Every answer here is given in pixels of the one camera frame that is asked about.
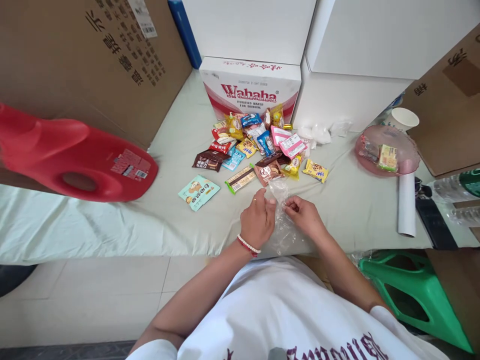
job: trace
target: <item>pink snack package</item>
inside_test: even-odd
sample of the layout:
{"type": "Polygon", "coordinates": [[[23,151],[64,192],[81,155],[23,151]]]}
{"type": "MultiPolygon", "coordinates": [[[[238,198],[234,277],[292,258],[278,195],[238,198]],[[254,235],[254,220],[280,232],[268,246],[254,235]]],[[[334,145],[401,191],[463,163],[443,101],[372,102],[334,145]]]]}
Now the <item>pink snack package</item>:
{"type": "Polygon", "coordinates": [[[283,130],[276,126],[270,126],[271,137],[273,138],[273,145],[280,146],[280,143],[292,136],[289,130],[283,130]]]}
{"type": "Polygon", "coordinates": [[[296,133],[280,143],[281,151],[290,159],[296,157],[306,148],[307,146],[296,133]]]}

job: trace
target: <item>bracelet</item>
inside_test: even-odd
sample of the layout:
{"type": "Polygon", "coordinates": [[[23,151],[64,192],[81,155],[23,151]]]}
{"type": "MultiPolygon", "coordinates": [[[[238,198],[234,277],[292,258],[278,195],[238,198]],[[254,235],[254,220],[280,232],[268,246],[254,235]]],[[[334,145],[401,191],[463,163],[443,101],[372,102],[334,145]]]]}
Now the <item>bracelet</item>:
{"type": "Polygon", "coordinates": [[[254,248],[253,246],[251,246],[248,242],[246,242],[243,237],[240,236],[240,234],[238,234],[238,236],[236,237],[238,239],[238,241],[240,242],[240,244],[242,244],[242,246],[244,248],[246,248],[248,251],[250,251],[251,255],[256,258],[258,256],[258,254],[260,254],[262,252],[262,250],[257,250],[256,248],[254,248]]]}

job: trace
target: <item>white paper tube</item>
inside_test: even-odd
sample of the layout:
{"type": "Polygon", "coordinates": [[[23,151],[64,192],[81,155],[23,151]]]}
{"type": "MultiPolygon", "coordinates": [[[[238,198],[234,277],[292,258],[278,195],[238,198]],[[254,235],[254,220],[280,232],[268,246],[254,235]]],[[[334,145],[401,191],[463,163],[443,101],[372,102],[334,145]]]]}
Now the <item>white paper tube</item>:
{"type": "Polygon", "coordinates": [[[415,210],[415,175],[409,173],[398,178],[398,233],[414,238],[417,235],[415,210]]]}

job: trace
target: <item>pink plastic bowl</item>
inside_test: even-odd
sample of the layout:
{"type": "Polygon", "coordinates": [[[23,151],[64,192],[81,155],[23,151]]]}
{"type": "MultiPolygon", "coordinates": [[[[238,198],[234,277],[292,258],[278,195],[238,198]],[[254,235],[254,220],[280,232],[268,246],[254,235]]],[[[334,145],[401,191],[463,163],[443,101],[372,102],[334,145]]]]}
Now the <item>pink plastic bowl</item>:
{"type": "Polygon", "coordinates": [[[420,155],[417,145],[406,133],[395,127],[385,125],[370,126],[358,137],[355,143],[355,155],[360,164],[371,173],[383,176],[400,176],[413,173],[420,164],[420,155]],[[362,135],[371,143],[372,147],[379,149],[382,144],[396,148],[398,171],[390,172],[383,170],[368,156],[363,156],[362,135]]]}

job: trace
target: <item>white box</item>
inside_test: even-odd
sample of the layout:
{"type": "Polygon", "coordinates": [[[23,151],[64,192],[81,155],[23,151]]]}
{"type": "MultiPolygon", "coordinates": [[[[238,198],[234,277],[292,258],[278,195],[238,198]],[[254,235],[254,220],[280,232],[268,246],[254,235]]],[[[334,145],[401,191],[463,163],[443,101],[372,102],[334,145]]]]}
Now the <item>white box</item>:
{"type": "Polygon", "coordinates": [[[312,72],[306,57],[303,79],[293,114],[293,128],[315,124],[330,128],[350,120],[350,131],[363,131],[411,83],[412,79],[312,72]]]}
{"type": "Polygon", "coordinates": [[[183,0],[202,57],[293,65],[302,61],[315,3],[183,0]]]}
{"type": "Polygon", "coordinates": [[[313,72],[420,79],[479,22],[478,0],[321,0],[305,53],[313,72]]]}
{"type": "Polygon", "coordinates": [[[262,115],[282,103],[289,124],[302,83],[298,65],[219,57],[205,57],[200,76],[219,120],[230,112],[262,115]]]}

